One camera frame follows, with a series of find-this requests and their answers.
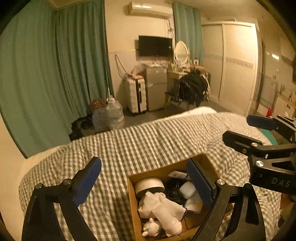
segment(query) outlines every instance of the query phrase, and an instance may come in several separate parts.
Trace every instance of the refrigerator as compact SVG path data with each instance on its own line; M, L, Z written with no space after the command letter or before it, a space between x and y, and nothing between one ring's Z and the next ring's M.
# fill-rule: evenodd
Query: refrigerator
M153 67L144 69L147 109L149 111L164 108L167 91L167 69Z

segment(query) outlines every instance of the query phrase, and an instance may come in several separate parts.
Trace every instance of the gingham blanket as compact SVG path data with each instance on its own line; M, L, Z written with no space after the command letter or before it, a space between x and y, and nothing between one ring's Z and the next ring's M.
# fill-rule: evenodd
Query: gingham blanket
M261 140L270 145L246 119L233 113L191 115L145 123L125 129L84 137L62 146L34 166L19 186L25 213L37 183L58 185L72 178L93 156L102 160L102 171L86 202L79 210L98 240L134 240L128 201L127 175L145 172L206 153L218 174L230 185L243 186L249 180L246 156L224 145L226 130ZM264 217L267 240L277 230L280 193L255 187ZM67 240L72 240L60 207L56 212ZM222 238L230 216L217 234Z

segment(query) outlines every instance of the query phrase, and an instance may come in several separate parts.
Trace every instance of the white wardrobe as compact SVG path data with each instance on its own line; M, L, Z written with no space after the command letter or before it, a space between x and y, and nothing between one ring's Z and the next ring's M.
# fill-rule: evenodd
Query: white wardrobe
M208 22L202 26L204 65L211 73L210 99L228 110L248 115L258 70L255 24Z

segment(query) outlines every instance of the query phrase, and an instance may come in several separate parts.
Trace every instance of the teal curtain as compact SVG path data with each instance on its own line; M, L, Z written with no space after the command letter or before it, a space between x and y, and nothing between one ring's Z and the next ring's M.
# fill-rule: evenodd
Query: teal curtain
M7 25L0 36L0 110L25 156L69 143L71 123L106 97L105 41L103 0L61 10L31 0Z
M190 51L190 58L203 64L202 24L198 9L174 3L176 43L183 41Z

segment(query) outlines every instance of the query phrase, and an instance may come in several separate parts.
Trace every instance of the television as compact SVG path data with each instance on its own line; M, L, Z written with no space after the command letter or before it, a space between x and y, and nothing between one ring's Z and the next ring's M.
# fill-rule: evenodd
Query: television
M139 36L139 56L170 57L173 40L170 38Z

